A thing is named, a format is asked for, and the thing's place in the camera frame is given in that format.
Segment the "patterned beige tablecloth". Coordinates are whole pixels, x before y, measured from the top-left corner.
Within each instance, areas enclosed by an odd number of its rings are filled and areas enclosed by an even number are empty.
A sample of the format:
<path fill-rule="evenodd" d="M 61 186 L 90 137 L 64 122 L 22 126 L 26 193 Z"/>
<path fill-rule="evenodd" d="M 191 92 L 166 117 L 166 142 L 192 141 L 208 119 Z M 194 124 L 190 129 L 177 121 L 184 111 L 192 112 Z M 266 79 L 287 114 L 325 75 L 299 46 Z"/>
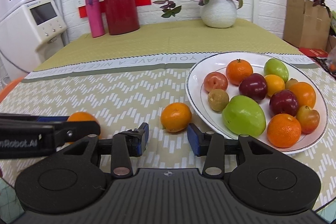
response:
<path fill-rule="evenodd" d="M 185 79 L 197 53 L 228 51 L 277 53 L 288 62 L 303 59 L 295 47 L 243 19 L 227 29 L 187 20 L 144 25 L 120 36 L 83 35 L 47 60 L 41 71 L 108 59 L 129 61 L 129 67 L 20 83 L 1 102 L 1 112 L 68 116 L 85 111 L 96 117 L 104 138 L 146 122 L 149 143 L 143 157 L 131 161 L 134 168 L 201 168 L 204 160 L 192 153 L 187 134 L 165 132 L 160 116 L 171 103 L 187 103 Z"/>

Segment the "mandarin with stem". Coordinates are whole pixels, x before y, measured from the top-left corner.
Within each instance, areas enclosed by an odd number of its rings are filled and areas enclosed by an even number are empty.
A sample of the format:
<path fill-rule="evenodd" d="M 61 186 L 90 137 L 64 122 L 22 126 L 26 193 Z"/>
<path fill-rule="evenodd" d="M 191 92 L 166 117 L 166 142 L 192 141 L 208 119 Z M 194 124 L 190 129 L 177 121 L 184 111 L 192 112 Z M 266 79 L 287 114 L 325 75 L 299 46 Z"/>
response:
<path fill-rule="evenodd" d="M 231 61 L 226 67 L 226 76 L 229 82 L 239 86 L 242 80 L 253 73 L 253 68 L 248 61 L 236 59 Z"/>

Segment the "white plant pot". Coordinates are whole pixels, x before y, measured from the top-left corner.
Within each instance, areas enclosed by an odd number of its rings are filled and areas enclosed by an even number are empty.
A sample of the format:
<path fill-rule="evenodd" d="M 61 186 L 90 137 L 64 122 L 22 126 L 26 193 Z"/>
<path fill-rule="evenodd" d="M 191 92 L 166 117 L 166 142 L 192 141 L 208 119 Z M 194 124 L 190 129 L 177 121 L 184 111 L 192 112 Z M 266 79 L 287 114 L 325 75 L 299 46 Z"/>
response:
<path fill-rule="evenodd" d="M 229 28 L 237 19 L 237 8 L 233 0 L 209 0 L 201 7 L 201 19 L 212 28 Z"/>

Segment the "brown longan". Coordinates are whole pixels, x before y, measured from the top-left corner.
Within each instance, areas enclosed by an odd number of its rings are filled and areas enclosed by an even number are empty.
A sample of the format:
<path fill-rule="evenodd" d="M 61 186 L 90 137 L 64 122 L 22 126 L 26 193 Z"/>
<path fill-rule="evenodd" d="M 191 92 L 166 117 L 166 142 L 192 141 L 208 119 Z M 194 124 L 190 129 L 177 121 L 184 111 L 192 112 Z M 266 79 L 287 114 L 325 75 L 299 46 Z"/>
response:
<path fill-rule="evenodd" d="M 209 92 L 207 99 L 210 108 L 215 112 L 222 112 L 230 101 L 227 92 L 222 89 L 213 89 Z"/>
<path fill-rule="evenodd" d="M 285 83 L 285 89 L 289 89 L 292 85 L 298 83 L 298 80 L 296 79 L 289 79 L 286 83 Z"/>

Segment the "large orange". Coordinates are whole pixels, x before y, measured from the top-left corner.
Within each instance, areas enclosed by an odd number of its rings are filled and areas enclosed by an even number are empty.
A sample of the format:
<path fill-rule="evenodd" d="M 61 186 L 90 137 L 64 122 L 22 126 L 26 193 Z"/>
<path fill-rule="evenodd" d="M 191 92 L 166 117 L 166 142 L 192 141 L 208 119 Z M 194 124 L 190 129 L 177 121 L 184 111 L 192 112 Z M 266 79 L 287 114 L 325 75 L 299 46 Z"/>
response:
<path fill-rule="evenodd" d="M 305 82 L 298 82 L 289 87 L 289 90 L 296 96 L 299 107 L 309 106 L 313 108 L 316 103 L 314 88 Z"/>
<path fill-rule="evenodd" d="M 79 122 L 79 123 L 84 123 L 80 125 L 79 132 L 82 135 L 90 135 L 90 134 L 95 134 L 97 136 L 100 136 L 101 134 L 101 127 L 99 124 L 99 121 L 90 113 L 84 112 L 84 111 L 79 111 L 71 114 L 68 119 L 68 122 Z M 97 125 L 89 125 L 88 122 L 95 122 Z"/>

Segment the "small orange near plate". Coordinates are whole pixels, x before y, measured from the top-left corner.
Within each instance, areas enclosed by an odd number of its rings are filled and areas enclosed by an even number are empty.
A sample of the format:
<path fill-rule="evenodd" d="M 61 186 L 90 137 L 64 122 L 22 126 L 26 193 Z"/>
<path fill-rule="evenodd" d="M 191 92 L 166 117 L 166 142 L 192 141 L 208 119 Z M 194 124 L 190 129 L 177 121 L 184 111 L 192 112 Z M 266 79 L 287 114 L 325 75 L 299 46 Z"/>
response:
<path fill-rule="evenodd" d="M 176 133 L 187 128 L 192 120 L 192 113 L 185 103 L 175 102 L 164 108 L 160 121 L 167 132 Z"/>

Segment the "dark red plum back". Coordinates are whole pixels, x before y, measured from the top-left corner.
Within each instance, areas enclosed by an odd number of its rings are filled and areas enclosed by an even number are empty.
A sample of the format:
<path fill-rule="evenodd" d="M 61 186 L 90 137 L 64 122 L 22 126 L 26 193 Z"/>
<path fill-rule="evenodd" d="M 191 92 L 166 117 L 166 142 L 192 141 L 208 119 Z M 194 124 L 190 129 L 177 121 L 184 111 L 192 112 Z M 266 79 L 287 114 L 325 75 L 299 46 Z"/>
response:
<path fill-rule="evenodd" d="M 299 110 L 299 105 L 294 93 L 285 89 L 272 95 L 269 101 L 269 108 L 272 116 L 289 114 L 295 117 Z"/>

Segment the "white water dispenser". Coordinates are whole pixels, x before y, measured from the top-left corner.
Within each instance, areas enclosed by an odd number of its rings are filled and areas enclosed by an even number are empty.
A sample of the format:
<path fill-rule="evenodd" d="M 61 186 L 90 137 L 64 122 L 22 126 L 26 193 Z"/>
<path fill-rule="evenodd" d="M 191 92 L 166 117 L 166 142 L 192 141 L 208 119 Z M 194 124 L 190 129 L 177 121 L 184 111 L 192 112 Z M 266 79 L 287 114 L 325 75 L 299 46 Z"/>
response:
<path fill-rule="evenodd" d="M 21 5 L 1 21 L 1 61 L 11 80 L 25 77 L 65 46 L 67 25 L 55 0 Z"/>

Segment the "pink thermos bottle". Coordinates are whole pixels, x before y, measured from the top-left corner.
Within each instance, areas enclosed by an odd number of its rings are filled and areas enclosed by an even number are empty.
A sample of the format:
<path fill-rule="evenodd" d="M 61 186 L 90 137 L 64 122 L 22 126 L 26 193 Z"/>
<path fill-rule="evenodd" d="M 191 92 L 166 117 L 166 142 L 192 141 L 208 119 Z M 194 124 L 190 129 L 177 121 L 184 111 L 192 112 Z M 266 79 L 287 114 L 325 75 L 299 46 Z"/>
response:
<path fill-rule="evenodd" d="M 85 9 L 93 38 L 103 36 L 105 34 L 104 24 L 100 10 L 99 0 L 85 0 Z"/>

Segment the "yellow-orange small citrus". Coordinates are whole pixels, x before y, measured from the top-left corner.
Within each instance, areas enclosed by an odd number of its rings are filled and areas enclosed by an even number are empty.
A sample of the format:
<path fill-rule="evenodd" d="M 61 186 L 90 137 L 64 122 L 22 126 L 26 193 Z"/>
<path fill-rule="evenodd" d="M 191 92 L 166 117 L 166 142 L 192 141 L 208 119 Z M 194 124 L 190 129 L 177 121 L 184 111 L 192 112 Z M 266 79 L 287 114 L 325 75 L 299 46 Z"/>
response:
<path fill-rule="evenodd" d="M 266 80 L 268 92 L 268 97 L 272 97 L 273 94 L 280 92 L 285 89 L 284 80 L 277 75 L 266 75 L 264 77 Z"/>

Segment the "green jujube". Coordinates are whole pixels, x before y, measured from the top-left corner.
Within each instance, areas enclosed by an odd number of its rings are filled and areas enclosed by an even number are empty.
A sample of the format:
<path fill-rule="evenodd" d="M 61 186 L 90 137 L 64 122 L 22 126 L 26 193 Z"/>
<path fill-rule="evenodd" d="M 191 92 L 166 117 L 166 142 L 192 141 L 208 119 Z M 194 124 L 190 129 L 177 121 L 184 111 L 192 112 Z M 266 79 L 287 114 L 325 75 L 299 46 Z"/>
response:
<path fill-rule="evenodd" d="M 222 111 L 226 128 L 236 135 L 260 136 L 266 128 L 265 114 L 260 105 L 247 96 L 234 96 Z"/>
<path fill-rule="evenodd" d="M 264 65 L 265 75 L 277 75 L 286 83 L 289 78 L 288 68 L 279 59 L 271 58 Z"/>

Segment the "dark red plum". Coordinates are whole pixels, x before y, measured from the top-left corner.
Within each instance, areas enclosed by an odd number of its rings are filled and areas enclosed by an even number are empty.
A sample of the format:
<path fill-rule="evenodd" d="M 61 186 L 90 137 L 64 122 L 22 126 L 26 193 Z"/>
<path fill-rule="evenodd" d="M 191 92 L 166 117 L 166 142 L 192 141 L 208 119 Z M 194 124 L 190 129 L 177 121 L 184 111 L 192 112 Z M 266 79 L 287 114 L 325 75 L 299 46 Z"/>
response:
<path fill-rule="evenodd" d="M 240 83 L 239 93 L 252 98 L 256 102 L 261 102 L 268 93 L 265 78 L 261 74 L 252 73 Z"/>
<path fill-rule="evenodd" d="M 272 116 L 289 114 L 295 117 L 299 110 L 299 105 L 294 93 L 285 89 L 272 95 L 269 101 L 269 108 Z"/>

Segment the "pink-red plum front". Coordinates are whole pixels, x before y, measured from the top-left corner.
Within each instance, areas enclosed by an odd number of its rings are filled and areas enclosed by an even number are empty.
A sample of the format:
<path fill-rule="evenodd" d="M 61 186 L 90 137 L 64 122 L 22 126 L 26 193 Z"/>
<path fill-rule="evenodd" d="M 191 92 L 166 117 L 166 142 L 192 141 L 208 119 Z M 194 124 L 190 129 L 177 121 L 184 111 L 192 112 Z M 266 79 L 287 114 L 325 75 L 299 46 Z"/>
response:
<path fill-rule="evenodd" d="M 226 91 L 228 88 L 228 80 L 226 76 L 220 72 L 211 72 L 206 75 L 203 80 L 204 89 L 206 92 L 211 92 L 214 89 Z"/>

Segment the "red-yellow plum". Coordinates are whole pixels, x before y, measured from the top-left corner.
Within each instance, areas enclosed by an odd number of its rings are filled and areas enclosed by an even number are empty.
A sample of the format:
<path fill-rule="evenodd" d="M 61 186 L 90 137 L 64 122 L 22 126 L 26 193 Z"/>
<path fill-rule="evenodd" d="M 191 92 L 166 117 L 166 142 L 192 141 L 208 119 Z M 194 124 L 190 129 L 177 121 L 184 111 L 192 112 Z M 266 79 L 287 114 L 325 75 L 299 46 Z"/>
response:
<path fill-rule="evenodd" d="M 299 108 L 296 119 L 301 125 L 302 133 L 311 134 L 319 125 L 320 115 L 317 110 L 304 105 Z"/>

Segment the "tangerine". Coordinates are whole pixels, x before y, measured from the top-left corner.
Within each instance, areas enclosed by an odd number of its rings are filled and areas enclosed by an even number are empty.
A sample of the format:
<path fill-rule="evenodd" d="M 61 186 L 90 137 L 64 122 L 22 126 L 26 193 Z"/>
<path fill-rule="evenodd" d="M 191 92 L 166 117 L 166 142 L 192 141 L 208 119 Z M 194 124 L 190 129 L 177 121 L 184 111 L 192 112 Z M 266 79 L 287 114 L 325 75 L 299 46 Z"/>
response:
<path fill-rule="evenodd" d="M 289 114 L 277 114 L 268 123 L 266 134 L 269 142 L 275 147 L 290 148 L 301 136 L 301 125 Z"/>

